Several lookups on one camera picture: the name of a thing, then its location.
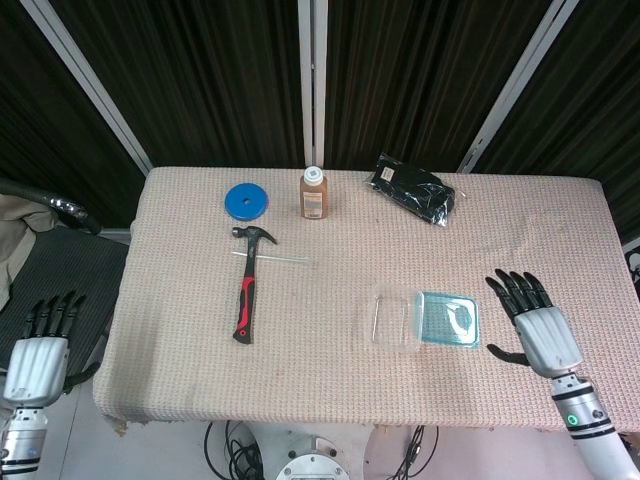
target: bottle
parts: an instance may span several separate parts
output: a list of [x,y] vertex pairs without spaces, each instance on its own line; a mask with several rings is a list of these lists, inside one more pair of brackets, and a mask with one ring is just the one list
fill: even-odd
[[304,218],[320,219],[329,214],[327,178],[322,169],[308,167],[300,177],[300,210]]

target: blue disc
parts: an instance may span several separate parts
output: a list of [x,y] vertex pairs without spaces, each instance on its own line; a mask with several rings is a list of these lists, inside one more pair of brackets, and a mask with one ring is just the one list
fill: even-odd
[[249,222],[264,213],[269,205],[269,197],[260,185],[240,183],[227,193],[224,208],[236,220]]

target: table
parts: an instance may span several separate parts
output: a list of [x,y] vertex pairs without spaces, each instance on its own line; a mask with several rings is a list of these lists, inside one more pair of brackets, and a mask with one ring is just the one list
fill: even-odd
[[[140,198],[102,368],[99,410],[129,421],[237,419],[497,425],[560,429],[547,380],[495,359],[519,350],[485,284],[495,268],[531,271],[567,316],[581,373],[621,431],[640,431],[640,306],[600,185],[592,180],[442,174],[459,195],[446,228],[365,185],[366,172],[327,171],[330,215],[299,216],[298,170],[157,168]],[[253,222],[277,238],[258,260],[254,344],[231,337],[246,240],[226,192],[269,194]],[[481,346],[425,344],[388,353],[362,331],[385,282],[475,297]]]

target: white bottle cap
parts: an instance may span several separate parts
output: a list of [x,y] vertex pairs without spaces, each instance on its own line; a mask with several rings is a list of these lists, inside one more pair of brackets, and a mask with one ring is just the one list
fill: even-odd
[[317,187],[322,183],[324,174],[320,167],[308,167],[304,171],[304,183],[312,187]]

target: robotic arm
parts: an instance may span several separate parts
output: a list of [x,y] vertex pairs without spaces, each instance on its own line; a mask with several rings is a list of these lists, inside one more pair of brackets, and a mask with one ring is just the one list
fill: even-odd
[[640,480],[602,404],[588,381],[575,371],[582,354],[562,312],[530,273],[521,276],[496,270],[502,282],[487,277],[487,283],[516,329],[524,353],[508,353],[496,345],[489,351],[505,362],[530,366],[551,380],[551,398],[582,459],[596,480]]
[[2,430],[0,478],[32,480],[47,433],[43,408],[60,397],[67,371],[69,331],[84,297],[40,301],[27,316],[7,370],[4,398],[15,410]]

